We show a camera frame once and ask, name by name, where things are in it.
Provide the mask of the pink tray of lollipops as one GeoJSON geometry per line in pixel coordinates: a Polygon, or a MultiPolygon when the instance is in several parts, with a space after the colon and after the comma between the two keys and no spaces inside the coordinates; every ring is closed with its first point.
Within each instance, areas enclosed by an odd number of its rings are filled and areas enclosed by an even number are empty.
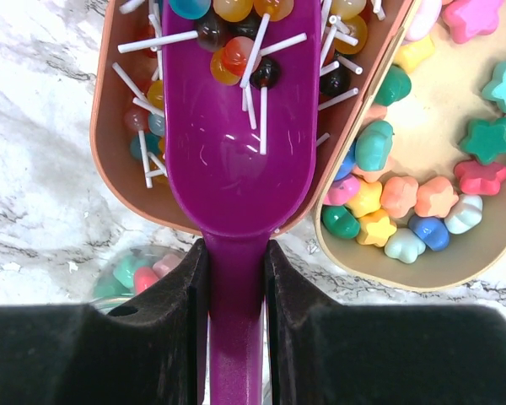
{"type": "MultiPolygon", "coordinates": [[[[132,80],[146,88],[156,63],[135,51],[122,54],[120,44],[137,38],[148,23],[148,6],[141,5],[128,14],[120,10],[120,3],[111,1],[105,13],[101,41],[98,77],[90,123],[90,144],[96,167],[105,184],[128,208],[156,224],[195,234],[198,227],[186,216],[166,184],[147,188],[142,163],[130,150],[137,134],[127,128],[124,115],[132,105],[133,93],[116,73],[122,67],[132,80]]],[[[318,51],[310,40],[288,49],[276,51],[274,58],[283,74],[277,87],[268,94],[268,105],[276,114],[268,119],[268,127],[276,133],[268,147],[277,156],[294,156],[297,163],[290,173],[311,176],[309,190],[303,196],[292,195],[293,214],[280,226],[290,230],[323,197],[336,173],[341,152],[356,135],[375,94],[403,41],[417,9],[416,1],[385,1],[385,18],[371,17],[368,39],[355,61],[363,69],[351,77],[351,85],[358,94],[333,106],[325,106],[325,97],[312,83],[315,66],[312,56],[318,51]]],[[[174,113],[183,127],[191,124],[185,107],[183,92],[192,89],[207,101],[201,118],[207,121],[224,117],[232,134],[246,134],[242,147],[244,156],[253,155],[256,144],[249,132],[249,120],[241,109],[241,92],[214,80],[208,64],[208,51],[193,41],[174,44],[164,52],[170,74],[180,76],[180,83],[168,83],[167,100],[176,102],[174,113]]]]}

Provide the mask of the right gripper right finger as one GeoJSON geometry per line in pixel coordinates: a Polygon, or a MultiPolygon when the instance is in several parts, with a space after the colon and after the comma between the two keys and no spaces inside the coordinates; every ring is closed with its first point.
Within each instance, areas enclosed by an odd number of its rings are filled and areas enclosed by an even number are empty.
{"type": "Polygon", "coordinates": [[[480,305],[343,305],[264,256],[276,404],[506,404],[506,319],[480,305]]]}

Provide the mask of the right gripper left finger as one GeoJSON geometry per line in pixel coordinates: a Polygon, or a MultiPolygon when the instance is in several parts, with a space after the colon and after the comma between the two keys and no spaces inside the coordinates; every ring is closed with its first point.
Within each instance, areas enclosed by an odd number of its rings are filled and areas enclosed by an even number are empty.
{"type": "Polygon", "coordinates": [[[91,304],[0,306],[0,404],[200,404],[207,249],[108,313],[91,304]]]}

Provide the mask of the clear glass jar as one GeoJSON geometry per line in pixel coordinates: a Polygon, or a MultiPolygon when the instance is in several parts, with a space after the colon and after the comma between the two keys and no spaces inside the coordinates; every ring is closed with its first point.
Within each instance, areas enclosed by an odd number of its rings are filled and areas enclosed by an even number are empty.
{"type": "Polygon", "coordinates": [[[131,246],[116,253],[100,269],[89,302],[108,313],[141,294],[174,270],[185,253],[168,246],[131,246]]]}

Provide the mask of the purple plastic scoop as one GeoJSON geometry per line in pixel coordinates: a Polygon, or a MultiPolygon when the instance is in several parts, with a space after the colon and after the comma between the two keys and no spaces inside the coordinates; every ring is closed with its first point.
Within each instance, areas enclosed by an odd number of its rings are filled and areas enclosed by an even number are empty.
{"type": "Polygon", "coordinates": [[[262,400],[267,243],[304,200],[315,170],[320,4],[297,1],[271,22],[264,45],[282,75],[267,92],[266,141],[241,109],[237,86],[217,82],[195,40],[164,48],[167,166],[171,190],[201,230],[210,259],[209,381],[213,404],[262,400]]]}

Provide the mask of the tan tray of star candies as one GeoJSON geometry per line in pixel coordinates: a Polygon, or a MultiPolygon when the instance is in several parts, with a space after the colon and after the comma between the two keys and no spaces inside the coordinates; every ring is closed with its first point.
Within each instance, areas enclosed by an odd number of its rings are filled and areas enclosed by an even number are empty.
{"type": "MultiPolygon", "coordinates": [[[[434,29],[437,51],[412,75],[411,94],[389,109],[397,173],[420,181],[436,175],[452,178],[455,165],[465,159],[456,144],[469,120],[499,117],[493,103],[478,94],[494,64],[506,61],[506,2],[499,18],[493,34],[464,45],[434,29]]],[[[506,154],[499,160],[506,165],[506,154]]],[[[323,252],[347,273],[411,291],[452,288],[479,278],[506,252],[506,181],[497,196],[485,197],[477,227],[451,237],[441,252],[426,251],[413,264],[391,259],[377,247],[338,240],[321,224],[315,232],[323,252]]]]}

